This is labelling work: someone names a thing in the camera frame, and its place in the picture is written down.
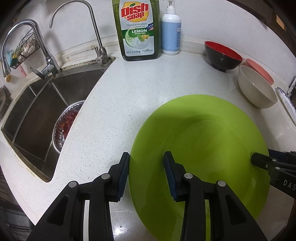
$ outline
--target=dish soap label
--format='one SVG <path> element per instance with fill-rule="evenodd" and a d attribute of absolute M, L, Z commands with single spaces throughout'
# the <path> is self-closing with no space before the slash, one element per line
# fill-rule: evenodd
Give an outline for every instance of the dish soap label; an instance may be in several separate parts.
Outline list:
<path fill-rule="evenodd" d="M 126 56 L 154 54 L 153 15 L 150 0 L 120 0 L 120 25 Z"/>

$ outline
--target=faucet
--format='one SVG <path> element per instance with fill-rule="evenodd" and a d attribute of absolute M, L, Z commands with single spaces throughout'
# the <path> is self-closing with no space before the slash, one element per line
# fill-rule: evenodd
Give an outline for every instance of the faucet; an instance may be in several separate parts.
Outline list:
<path fill-rule="evenodd" d="M 55 60 L 54 56 L 50 53 L 48 46 L 46 45 L 43 36 L 40 33 L 40 29 L 38 24 L 32 20 L 32 19 L 25 19 L 16 25 L 12 27 L 12 29 L 8 32 L 6 35 L 6 38 L 4 39 L 2 48 L 1 48 L 1 59 L 2 59 L 2 68 L 3 68 L 3 76 L 6 77 L 9 75 L 11 72 L 9 64 L 7 63 L 6 56 L 5 56 L 5 47 L 6 47 L 6 42 L 9 36 L 16 30 L 18 27 L 23 26 L 23 25 L 28 25 L 30 26 L 34 33 L 35 33 L 35 38 L 37 40 L 37 43 L 39 44 L 46 60 L 47 66 L 42 70 L 39 71 L 33 67 L 30 67 L 30 70 L 34 72 L 36 75 L 38 75 L 40 78 L 45 79 L 49 73 L 52 73 L 53 76 L 56 76 L 61 72 L 61 69 L 59 65 L 57 64 L 57 61 Z"/>
<path fill-rule="evenodd" d="M 100 38 L 100 35 L 99 35 L 98 27 L 96 25 L 96 19 L 94 18 L 93 9 L 92 9 L 91 5 L 87 1 L 84 1 L 84 0 L 71 0 L 71 1 L 63 3 L 52 14 L 52 17 L 51 17 L 50 23 L 49 23 L 49 28 L 52 27 L 52 24 L 53 24 L 53 21 L 54 21 L 54 16 L 57 14 L 57 12 L 60 10 L 60 8 L 67 5 L 67 4 L 69 4 L 69 3 L 72 3 L 72 2 L 81 2 L 81 3 L 85 4 L 88 7 L 89 12 L 91 14 L 91 20 L 92 20 L 93 26 L 94 26 L 94 31 L 96 33 L 96 38 L 97 38 L 97 40 L 99 42 L 99 47 L 100 47 L 100 48 L 95 47 L 96 54 L 97 54 L 96 62 L 100 63 L 102 66 L 106 66 L 107 64 L 109 64 L 111 62 L 111 60 L 108 58 L 107 51 L 106 51 L 105 47 L 103 47 L 103 45 L 102 45 L 102 41 L 101 41 L 101 38 Z"/>

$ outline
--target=bottle label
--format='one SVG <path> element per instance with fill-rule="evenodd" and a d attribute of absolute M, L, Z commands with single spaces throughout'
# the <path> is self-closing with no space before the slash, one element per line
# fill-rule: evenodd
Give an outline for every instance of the bottle label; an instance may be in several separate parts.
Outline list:
<path fill-rule="evenodd" d="M 161 22 L 161 49 L 175 52 L 180 49 L 181 23 Z"/>
<path fill-rule="evenodd" d="M 126 56 L 154 54 L 153 16 L 150 0 L 120 0 L 120 25 Z"/>

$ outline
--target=white countertop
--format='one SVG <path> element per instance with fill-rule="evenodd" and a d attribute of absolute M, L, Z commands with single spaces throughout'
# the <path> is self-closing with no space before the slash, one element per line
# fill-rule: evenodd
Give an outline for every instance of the white countertop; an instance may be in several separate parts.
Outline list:
<path fill-rule="evenodd" d="M 255 107 L 242 94 L 237 73 L 238 68 L 222 73 L 209 65 L 206 56 L 187 52 L 137 62 L 117 58 L 75 119 L 49 183 L 30 171 L 0 132 L 0 164 L 13 195 L 36 224 L 68 182 L 90 182 L 107 172 L 124 151 L 130 153 L 140 127 L 154 110 L 188 94 L 208 94 L 233 103 L 255 122 L 268 148 L 296 150 L 296 127 L 281 102 L 269 109 Z M 257 220 L 269 240 L 286 225 L 293 201 L 271 187 Z M 115 240 L 155 240 L 135 212 L 128 185 L 121 201 L 110 203 L 110 210 Z"/>

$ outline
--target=blue label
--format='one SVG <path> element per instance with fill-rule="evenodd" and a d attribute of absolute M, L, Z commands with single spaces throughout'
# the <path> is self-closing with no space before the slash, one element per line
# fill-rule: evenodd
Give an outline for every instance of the blue label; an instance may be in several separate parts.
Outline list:
<path fill-rule="evenodd" d="M 161 49 L 178 51 L 181 41 L 181 23 L 161 22 Z"/>

